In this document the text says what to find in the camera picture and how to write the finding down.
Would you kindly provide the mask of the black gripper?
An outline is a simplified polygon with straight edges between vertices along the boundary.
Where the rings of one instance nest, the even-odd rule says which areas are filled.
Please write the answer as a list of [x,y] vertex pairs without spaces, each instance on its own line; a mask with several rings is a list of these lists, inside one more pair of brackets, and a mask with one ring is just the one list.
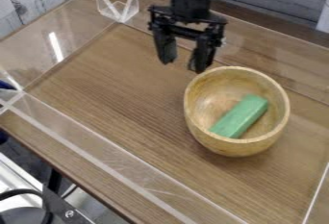
[[187,68],[202,73],[213,64],[228,20],[212,12],[212,0],[170,0],[169,6],[150,5],[149,29],[157,55],[163,64],[178,56],[177,38],[197,41]]

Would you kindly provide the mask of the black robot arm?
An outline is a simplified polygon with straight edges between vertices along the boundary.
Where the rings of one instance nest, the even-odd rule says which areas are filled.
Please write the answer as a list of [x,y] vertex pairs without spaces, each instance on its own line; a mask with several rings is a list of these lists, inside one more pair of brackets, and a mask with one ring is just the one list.
[[195,42],[187,69],[202,73],[214,62],[228,20],[210,10],[212,0],[171,0],[169,6],[149,6],[149,29],[158,59],[163,64],[178,57],[177,38]]

